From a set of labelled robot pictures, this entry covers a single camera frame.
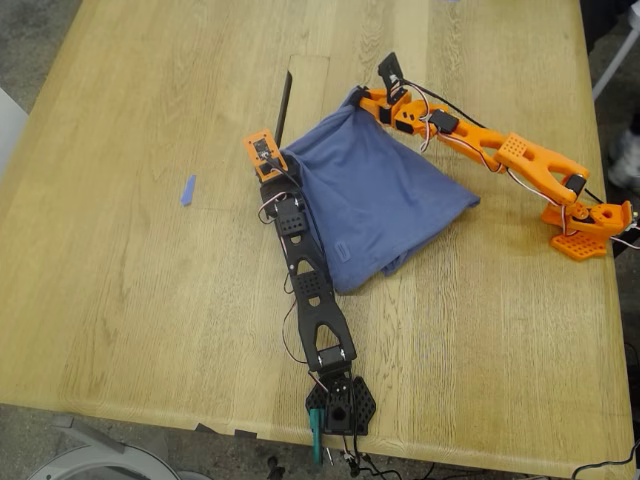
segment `mounting holes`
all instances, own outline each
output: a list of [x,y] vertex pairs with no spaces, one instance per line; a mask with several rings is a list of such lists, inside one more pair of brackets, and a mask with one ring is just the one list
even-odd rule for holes
[[331,412],[331,418],[333,418],[336,422],[341,422],[342,420],[347,418],[347,412],[338,407],[333,412]]

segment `wooden table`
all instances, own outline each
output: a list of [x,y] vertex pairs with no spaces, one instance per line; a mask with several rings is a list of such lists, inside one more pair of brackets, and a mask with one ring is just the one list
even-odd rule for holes
[[[312,383],[280,341],[285,264],[241,139],[274,128],[287,69],[291,140],[353,85],[381,86],[391,50],[603,194],[577,0],[85,0],[0,186],[0,401],[310,443]],[[378,404],[361,450],[555,476],[625,457],[611,257],[569,260],[538,197],[443,145],[427,158],[482,202],[339,298]]]

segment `floor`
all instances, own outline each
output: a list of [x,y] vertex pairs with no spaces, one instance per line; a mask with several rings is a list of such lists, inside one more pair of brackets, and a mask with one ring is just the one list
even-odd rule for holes
[[[31,110],[55,54],[65,36],[80,0],[2,0],[0,2],[0,88],[23,109]],[[622,43],[628,31],[624,19],[591,53],[591,74],[597,78]],[[640,98],[640,43],[629,54],[616,77],[596,102],[601,144],[606,145],[630,121],[633,104]],[[608,198],[618,201],[626,192],[608,187]],[[636,210],[638,197],[632,197]],[[640,347],[640,253],[627,251],[616,260],[620,306],[625,340]],[[0,405],[0,480],[28,478],[39,465],[71,446],[73,442],[50,427],[52,413]],[[164,436],[169,464],[177,470],[193,470],[212,479],[264,479],[267,459],[276,455],[285,467],[285,478],[346,478],[349,470],[337,458],[334,467],[316,467],[308,447],[210,433],[85,418],[114,439],[144,445]],[[399,470],[405,479],[424,476],[428,463],[388,457],[373,457],[379,468]],[[438,465],[431,475],[441,479],[463,474],[456,467]],[[522,474],[485,472],[480,479],[524,478]]]

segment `blue fabric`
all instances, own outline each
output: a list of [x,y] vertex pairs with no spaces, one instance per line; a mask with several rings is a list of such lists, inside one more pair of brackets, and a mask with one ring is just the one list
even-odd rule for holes
[[338,292],[395,272],[480,199],[393,139],[372,115],[343,104],[283,152],[302,188]]

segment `robotic arm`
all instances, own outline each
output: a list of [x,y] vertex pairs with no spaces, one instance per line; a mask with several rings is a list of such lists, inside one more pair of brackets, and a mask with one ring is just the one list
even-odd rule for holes
[[[545,223],[562,227],[562,233],[551,239],[551,245],[562,253],[574,260],[605,255],[609,238],[636,225],[628,201],[622,205],[601,203],[589,207],[578,200],[589,177],[589,171],[582,165],[515,133],[504,135],[471,119],[475,125],[459,119],[449,113],[447,105],[430,104],[422,87],[404,79],[395,53],[379,65],[378,73],[386,89],[361,87],[352,100],[382,125],[422,136],[425,147],[436,137],[492,173],[507,173],[545,198],[548,204],[541,218]],[[406,86],[415,88],[422,99],[412,101]],[[490,155],[485,147],[495,153]],[[562,175],[562,180],[554,173]],[[516,174],[537,190],[522,183]]]

